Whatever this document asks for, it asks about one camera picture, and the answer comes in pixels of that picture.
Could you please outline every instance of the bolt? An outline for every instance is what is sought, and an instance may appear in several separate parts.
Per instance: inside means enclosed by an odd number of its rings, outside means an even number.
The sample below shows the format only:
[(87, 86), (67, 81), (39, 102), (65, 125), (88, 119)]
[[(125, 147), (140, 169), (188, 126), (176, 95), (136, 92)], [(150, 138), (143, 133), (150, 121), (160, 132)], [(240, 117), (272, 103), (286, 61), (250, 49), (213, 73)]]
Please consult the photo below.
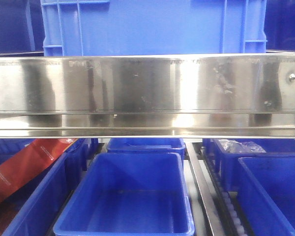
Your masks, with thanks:
[(291, 83), (295, 81), (295, 74), (294, 73), (292, 73), (292, 74), (289, 75), (289, 81)]

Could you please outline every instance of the plastic bag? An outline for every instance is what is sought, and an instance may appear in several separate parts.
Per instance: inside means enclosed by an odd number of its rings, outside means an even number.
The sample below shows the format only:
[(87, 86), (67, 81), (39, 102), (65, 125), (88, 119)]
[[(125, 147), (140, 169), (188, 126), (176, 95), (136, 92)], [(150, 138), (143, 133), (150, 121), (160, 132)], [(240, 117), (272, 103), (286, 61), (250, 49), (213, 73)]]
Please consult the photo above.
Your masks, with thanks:
[(266, 152), (260, 145), (256, 144), (255, 142), (237, 142), (235, 140), (229, 139), (219, 139), (218, 140), (222, 145), (223, 149), (229, 153), (264, 153)]

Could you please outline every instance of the blue plastic crate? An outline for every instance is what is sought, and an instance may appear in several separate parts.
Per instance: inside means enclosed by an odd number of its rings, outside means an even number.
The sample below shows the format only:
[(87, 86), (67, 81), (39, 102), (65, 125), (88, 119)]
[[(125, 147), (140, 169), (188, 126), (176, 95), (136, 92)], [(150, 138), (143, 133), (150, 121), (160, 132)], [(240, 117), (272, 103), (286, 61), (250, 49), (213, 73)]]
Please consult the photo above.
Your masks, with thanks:
[(42, 51), (40, 0), (0, 0), (0, 53)]
[(54, 225), (57, 236), (191, 236), (176, 153), (97, 155)]
[(107, 152), (167, 153), (175, 152), (185, 158), (183, 139), (177, 138), (113, 138), (107, 145)]
[[(94, 151), (91, 143), (89, 139), (79, 139), (52, 167), (6, 199), (19, 212), (3, 236), (45, 235), (69, 192), (81, 181), (84, 155)], [(12, 156), (0, 154), (0, 164)]]
[(225, 191), (237, 191), (239, 185), (240, 157), (295, 155), (295, 139), (235, 139), (236, 141), (253, 141), (263, 147), (266, 153), (229, 153), (221, 146), (218, 139), (215, 143), (215, 171), (219, 173), (221, 184)]
[(98, 148), (97, 139), (79, 139), (66, 152), (66, 171), (70, 189), (75, 189), (81, 181), (82, 172), (87, 170), (87, 159), (94, 156)]
[(295, 51), (295, 0), (268, 0), (265, 33), (267, 49)]
[(70, 192), (65, 172), (68, 156), (68, 153), (62, 155), (47, 173), (43, 173), (45, 177), (27, 201), (21, 198), (20, 211), (2, 236), (41, 236), (47, 233)]
[(34, 139), (0, 139), (0, 154), (15, 154)]
[(46, 56), (264, 53), (266, 0), (41, 0)]
[(238, 201), (256, 236), (295, 236), (295, 157), (240, 158)]

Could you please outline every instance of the red packaging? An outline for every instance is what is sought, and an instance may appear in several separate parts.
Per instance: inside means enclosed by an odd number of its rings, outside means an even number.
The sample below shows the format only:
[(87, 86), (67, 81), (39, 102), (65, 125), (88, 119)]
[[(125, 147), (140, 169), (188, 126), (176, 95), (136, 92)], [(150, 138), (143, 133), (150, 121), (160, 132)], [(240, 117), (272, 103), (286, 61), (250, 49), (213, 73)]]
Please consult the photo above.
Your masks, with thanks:
[(0, 203), (38, 176), (77, 139), (35, 139), (0, 165)]

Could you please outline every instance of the metal rail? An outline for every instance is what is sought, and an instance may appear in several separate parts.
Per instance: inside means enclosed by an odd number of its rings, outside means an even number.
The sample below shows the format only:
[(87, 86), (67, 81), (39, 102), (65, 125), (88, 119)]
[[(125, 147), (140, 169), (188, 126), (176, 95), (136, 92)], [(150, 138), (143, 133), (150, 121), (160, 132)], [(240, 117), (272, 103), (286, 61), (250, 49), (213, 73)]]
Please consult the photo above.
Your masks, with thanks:
[(0, 137), (295, 137), (295, 53), (0, 58)]
[(203, 207), (205, 209), (204, 214), (208, 221), (210, 232), (213, 236), (226, 236), (222, 226), (221, 219), (218, 215), (218, 211), (216, 209), (207, 182), (205, 180), (205, 176), (202, 172), (199, 161), (197, 159), (196, 152), (193, 148), (193, 144), (186, 143), (186, 147), (188, 150), (191, 169), (194, 174), (196, 186), (201, 196), (201, 199), (199, 200), (203, 203)]

